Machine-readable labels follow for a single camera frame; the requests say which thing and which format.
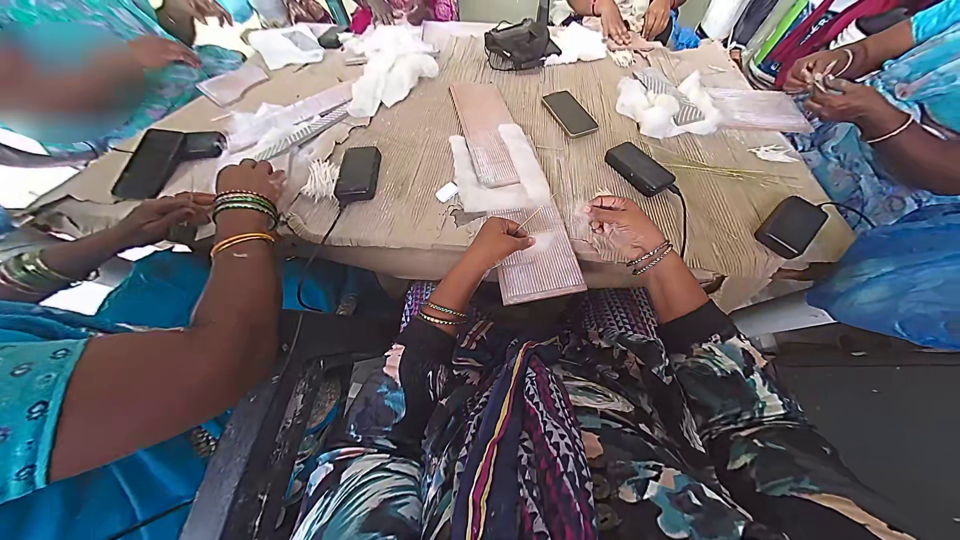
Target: black cable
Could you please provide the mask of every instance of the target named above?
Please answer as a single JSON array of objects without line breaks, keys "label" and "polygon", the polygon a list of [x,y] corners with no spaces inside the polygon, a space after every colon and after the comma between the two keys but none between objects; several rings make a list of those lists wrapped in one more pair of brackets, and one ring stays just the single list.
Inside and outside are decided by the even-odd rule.
[{"label": "black cable", "polygon": [[320,313],[325,313],[322,309],[317,309],[315,307],[308,306],[306,302],[303,301],[303,283],[306,282],[307,271],[310,269],[310,265],[313,264],[313,259],[317,258],[317,255],[320,253],[320,248],[324,246],[326,240],[330,238],[330,233],[333,232],[333,228],[337,226],[337,222],[340,221],[340,216],[344,215],[344,209],[347,205],[340,205],[340,208],[337,209],[337,217],[333,218],[333,223],[330,224],[330,228],[326,230],[324,234],[324,239],[317,244],[317,248],[313,250],[313,255],[307,260],[306,265],[303,266],[303,273],[300,274],[300,283],[297,284],[297,302],[304,309],[309,309],[310,311],[318,311]]},{"label": "black cable", "polygon": [[[821,209],[821,208],[823,208],[823,207],[825,207],[825,206],[831,206],[831,207],[837,207],[837,208],[839,208],[839,209],[849,210],[849,211],[855,213],[856,215],[860,216],[860,219],[862,219],[864,222],[866,222],[867,225],[869,225],[871,229],[875,229],[875,228],[876,228],[876,223],[874,223],[869,217],[867,217],[867,214],[863,213],[862,210],[855,209],[854,207],[845,205],[845,204],[843,204],[843,203],[834,203],[833,201],[827,201],[827,202],[825,202],[825,203],[820,203],[819,205],[817,205],[817,208],[818,208],[818,209]],[[857,221],[856,223],[854,223],[852,229],[855,229],[856,226],[859,225],[859,224],[860,224],[859,221]]]},{"label": "black cable", "polygon": [[686,228],[690,221],[689,217],[686,215],[686,199],[676,184],[668,185],[666,188],[680,197],[680,207],[684,210],[684,238],[680,242],[680,258],[684,258],[684,255],[686,255]]}]

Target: woman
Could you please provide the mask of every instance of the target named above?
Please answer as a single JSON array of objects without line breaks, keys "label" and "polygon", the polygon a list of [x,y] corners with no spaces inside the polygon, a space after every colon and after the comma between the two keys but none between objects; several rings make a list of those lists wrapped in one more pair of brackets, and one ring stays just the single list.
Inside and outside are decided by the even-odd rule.
[{"label": "woman", "polygon": [[[960,171],[951,162],[960,149],[958,23],[960,0],[945,0],[790,69],[784,89],[809,90],[804,105],[823,120],[811,135],[792,135],[794,143],[831,200],[878,225],[960,202]],[[812,74],[827,75],[830,65],[833,77],[812,85]],[[845,216],[859,231],[868,227],[853,212]]]},{"label": "woman", "polygon": [[645,290],[575,297],[550,331],[501,327],[470,299],[533,241],[490,218],[411,289],[293,538],[910,538],[636,203],[587,211]]},{"label": "woman", "polygon": [[425,20],[448,22],[460,20],[459,0],[360,0],[350,21],[350,30],[363,34],[374,24],[394,24],[405,17],[410,24],[420,25]]},{"label": "woman", "polygon": [[[198,17],[225,16],[212,0],[189,4]],[[0,122],[52,155],[102,154],[244,61],[183,46],[146,0],[0,0],[0,30]]]},{"label": "woman", "polygon": [[[779,277],[816,280],[807,301],[840,322],[946,349],[960,349],[958,54],[960,1],[944,0],[797,61],[784,86],[810,90],[822,123],[793,141],[860,236],[836,264]],[[831,65],[823,87],[810,84]]]},{"label": "woman", "polygon": [[[111,229],[0,264],[0,538],[179,536],[223,426],[211,419],[273,365],[281,277],[298,304],[302,265],[277,272],[263,211],[282,174],[252,160],[221,171],[215,239],[247,240],[215,248],[208,275],[186,254],[140,260],[96,317],[36,303],[172,225],[208,221],[212,195],[148,201]],[[379,300],[370,273],[332,266],[302,288],[310,306]]]},{"label": "woman", "polygon": [[600,17],[603,34],[618,45],[631,43],[630,32],[666,44],[672,25],[670,12],[686,0],[567,0],[574,13]]}]

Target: cardboard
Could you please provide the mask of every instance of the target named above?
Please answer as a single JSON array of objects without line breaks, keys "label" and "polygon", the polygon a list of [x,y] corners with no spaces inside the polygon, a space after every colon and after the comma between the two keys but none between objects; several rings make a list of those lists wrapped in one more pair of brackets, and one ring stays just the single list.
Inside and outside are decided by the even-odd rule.
[{"label": "cardboard", "polygon": [[[618,114],[614,107],[620,78],[642,67],[643,60],[629,69],[619,68],[607,58],[519,73],[497,72],[487,65],[482,38],[464,37],[466,32],[459,31],[452,33],[458,36],[439,33],[440,27],[435,25],[425,32],[441,49],[441,71],[436,79],[420,81],[406,100],[389,109],[381,108],[368,127],[341,126],[322,135],[318,142],[334,148],[337,140],[346,138],[333,149],[334,160],[339,160],[350,146],[376,145],[383,154],[376,197],[346,210],[328,240],[332,246],[341,247],[324,248],[325,256],[398,277],[437,279],[467,248],[480,220],[458,213],[454,204],[457,199],[443,204],[434,197],[453,177],[448,138],[462,134],[448,91],[457,82],[492,83],[500,90],[511,116],[533,141],[540,166],[556,194],[553,203],[564,220],[589,286],[636,284],[622,265],[612,264],[621,258],[612,246],[589,231],[583,218],[581,208],[600,190],[634,199],[667,237],[675,244],[681,241],[683,219],[677,197],[663,192],[646,199],[603,162],[607,149],[626,140],[676,174],[690,212],[686,262],[703,279],[728,277],[714,294],[718,305],[727,311],[745,305],[783,264],[783,259],[753,238],[767,214],[789,195],[800,195],[812,203],[828,199],[802,163],[759,160],[747,151],[763,145],[788,145],[781,134],[719,131],[666,140],[639,135],[633,120]],[[680,53],[657,49],[648,54],[647,61],[674,83],[699,68],[706,86],[749,87],[717,43],[705,42],[699,49]],[[289,105],[355,78],[361,69],[344,66],[342,57],[334,54],[300,71],[284,68],[272,72],[271,81],[252,88],[234,107],[254,111],[260,102]],[[598,133],[568,138],[540,103],[541,96],[564,89],[597,119],[601,125]],[[222,124],[211,119],[223,114],[224,110],[202,98],[157,126],[186,131],[217,129]],[[123,148],[130,150],[135,145],[136,141],[130,141]],[[45,211],[57,212],[58,204],[51,203],[64,196],[112,204],[109,189],[126,159],[126,155],[117,153],[101,158],[32,208],[46,205]],[[194,165],[198,170],[203,166]],[[731,178],[704,170],[710,167],[760,174]],[[197,174],[204,185],[212,185],[215,172]],[[289,228],[305,240],[319,241],[336,214],[336,203],[296,197],[306,171],[290,172],[285,196],[293,200]],[[84,228],[80,225],[84,220],[82,208],[89,204],[70,206],[70,221],[80,229]],[[833,209],[828,212],[830,219],[807,253],[791,262],[837,260],[846,251],[853,233],[839,214]],[[102,212],[91,213],[103,221]]]}]

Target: red fabric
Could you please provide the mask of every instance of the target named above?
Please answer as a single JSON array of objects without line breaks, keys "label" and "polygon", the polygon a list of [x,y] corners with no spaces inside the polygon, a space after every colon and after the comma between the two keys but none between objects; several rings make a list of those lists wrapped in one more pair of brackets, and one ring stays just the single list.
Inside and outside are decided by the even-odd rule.
[{"label": "red fabric", "polygon": [[350,31],[358,36],[363,34],[367,27],[373,22],[373,12],[370,8],[360,8],[353,13],[350,20]]},{"label": "red fabric", "polygon": [[824,0],[823,4],[818,6],[813,13],[797,25],[797,28],[787,35],[787,37],[778,43],[777,46],[774,47],[774,50],[770,52],[769,58],[780,62],[780,72],[777,73],[777,88],[783,87],[783,83],[786,82],[786,76],[790,73],[790,68],[793,67],[793,64],[797,60],[828,46],[831,41],[836,39],[836,37],[856,19],[867,15],[889,12],[893,8],[900,6],[900,0],[858,0],[814,32],[807,41],[804,41],[804,37],[810,34],[810,29],[813,28],[813,25],[823,18],[832,4],[833,0]]}]

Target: blue dress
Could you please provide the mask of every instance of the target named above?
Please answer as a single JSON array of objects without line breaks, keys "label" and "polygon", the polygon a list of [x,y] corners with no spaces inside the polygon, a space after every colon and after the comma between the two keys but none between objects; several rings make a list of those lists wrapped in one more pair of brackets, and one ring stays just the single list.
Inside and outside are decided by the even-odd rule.
[{"label": "blue dress", "polygon": [[[284,265],[286,308],[300,308],[302,270],[302,260]],[[50,484],[48,459],[63,395],[87,340],[185,326],[206,277],[197,258],[161,252],[141,259],[95,317],[0,302],[0,538],[104,540],[129,528],[124,540],[179,536],[206,467],[190,432]],[[330,312],[348,293],[358,295],[358,313],[390,302],[373,273],[313,263],[303,288],[307,304]],[[221,415],[204,428],[219,436],[226,420]]]},{"label": "blue dress", "polygon": [[[917,13],[912,25],[917,46],[867,84],[915,118],[960,132],[960,0]],[[898,184],[853,124],[794,140],[830,199],[879,225],[846,214],[860,235],[807,301],[842,323],[960,350],[960,197]]]}]

